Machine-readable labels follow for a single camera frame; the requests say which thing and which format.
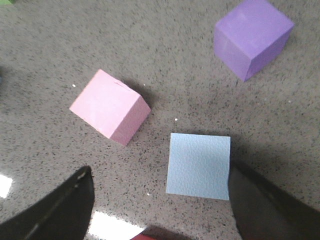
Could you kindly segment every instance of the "gray speckled surface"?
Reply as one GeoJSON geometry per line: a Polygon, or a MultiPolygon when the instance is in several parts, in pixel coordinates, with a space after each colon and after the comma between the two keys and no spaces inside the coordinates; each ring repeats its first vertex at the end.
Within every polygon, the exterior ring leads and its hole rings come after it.
{"type": "Polygon", "coordinates": [[[240,240],[228,201],[165,194],[171,132],[231,136],[233,156],[320,210],[319,1],[271,1],[295,28],[246,83],[213,54],[214,25],[239,2],[0,6],[0,173],[13,178],[0,222],[90,165],[94,210],[190,239],[240,240]],[[127,147],[68,109],[99,68],[152,108],[127,147]]]}

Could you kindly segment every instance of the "foam block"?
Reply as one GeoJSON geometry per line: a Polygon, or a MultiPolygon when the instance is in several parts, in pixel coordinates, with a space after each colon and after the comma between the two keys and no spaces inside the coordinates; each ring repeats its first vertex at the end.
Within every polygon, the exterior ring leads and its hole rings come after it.
{"type": "Polygon", "coordinates": [[[16,0],[0,0],[0,5],[13,4],[16,0]]]}
{"type": "Polygon", "coordinates": [[[70,110],[107,138],[125,146],[151,111],[139,93],[101,69],[70,110]]]}
{"type": "Polygon", "coordinates": [[[149,236],[143,235],[143,234],[139,234],[139,235],[135,236],[134,238],[132,238],[131,240],[155,240],[155,239],[151,238],[149,236]]]}
{"type": "Polygon", "coordinates": [[[219,20],[214,53],[243,81],[283,50],[294,23],[266,0],[245,0],[219,20]]]}
{"type": "Polygon", "coordinates": [[[230,141],[171,133],[166,193],[229,200],[230,141]]]}

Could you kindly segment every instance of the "cube side face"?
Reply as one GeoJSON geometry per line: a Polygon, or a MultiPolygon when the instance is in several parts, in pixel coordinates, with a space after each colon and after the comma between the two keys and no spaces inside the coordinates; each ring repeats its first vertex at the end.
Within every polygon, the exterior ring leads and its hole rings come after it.
{"type": "Polygon", "coordinates": [[[229,200],[230,137],[172,133],[166,193],[229,200]]]}
{"type": "Polygon", "coordinates": [[[219,22],[214,29],[214,53],[217,55],[240,79],[246,79],[251,59],[242,52],[220,29],[219,22]]]}
{"type": "Polygon", "coordinates": [[[150,112],[150,107],[147,105],[142,96],[140,96],[127,113],[121,124],[114,131],[110,139],[126,146],[150,112]]]}
{"type": "Polygon", "coordinates": [[[257,72],[259,72],[264,66],[269,64],[282,52],[286,42],[289,39],[291,30],[292,28],[252,60],[245,80],[248,80],[257,72]]]}
{"type": "Polygon", "coordinates": [[[110,138],[139,96],[119,80],[99,70],[69,109],[110,138]]]}
{"type": "Polygon", "coordinates": [[[251,59],[293,26],[293,22],[267,0],[245,0],[219,24],[224,34],[251,59]]]}

